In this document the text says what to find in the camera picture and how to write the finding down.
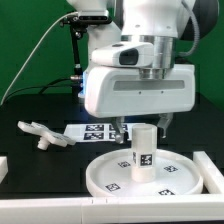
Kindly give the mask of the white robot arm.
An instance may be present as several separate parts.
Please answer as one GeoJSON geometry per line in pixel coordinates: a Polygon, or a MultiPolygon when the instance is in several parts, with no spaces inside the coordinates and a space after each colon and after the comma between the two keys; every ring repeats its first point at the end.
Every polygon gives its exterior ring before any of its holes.
{"type": "Polygon", "coordinates": [[[84,72],[84,105],[109,118],[122,143],[127,116],[157,114],[166,129],[175,112],[192,109],[195,68],[175,60],[178,39],[197,45],[217,22],[218,0],[67,0],[87,24],[89,65],[84,72]]]}

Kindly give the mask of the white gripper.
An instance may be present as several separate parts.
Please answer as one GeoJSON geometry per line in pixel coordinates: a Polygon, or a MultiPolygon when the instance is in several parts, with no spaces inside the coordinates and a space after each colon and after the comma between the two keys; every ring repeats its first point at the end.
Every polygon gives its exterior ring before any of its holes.
{"type": "Polygon", "coordinates": [[[98,118],[113,117],[118,144],[125,141],[122,116],[160,114],[157,127],[165,138],[172,113],[190,111],[194,103],[193,65],[176,64],[164,79],[141,79],[138,69],[95,67],[86,83],[85,109],[98,118]]]}

